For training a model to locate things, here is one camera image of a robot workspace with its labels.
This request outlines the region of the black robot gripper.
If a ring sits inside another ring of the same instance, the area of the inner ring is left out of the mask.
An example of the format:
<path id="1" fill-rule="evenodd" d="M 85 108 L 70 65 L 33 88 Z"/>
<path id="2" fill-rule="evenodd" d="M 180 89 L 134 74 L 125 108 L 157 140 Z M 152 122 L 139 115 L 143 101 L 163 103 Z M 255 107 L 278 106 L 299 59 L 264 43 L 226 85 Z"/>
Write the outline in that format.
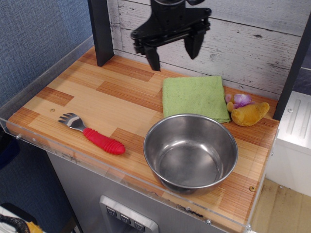
<path id="1" fill-rule="evenodd" d="M 149 19 L 131 33 L 136 53 L 145 55 L 152 70 L 160 71 L 157 47 L 184 39 L 185 49 L 195 59 L 210 29 L 209 8 L 188 8 L 201 0 L 152 0 Z"/>

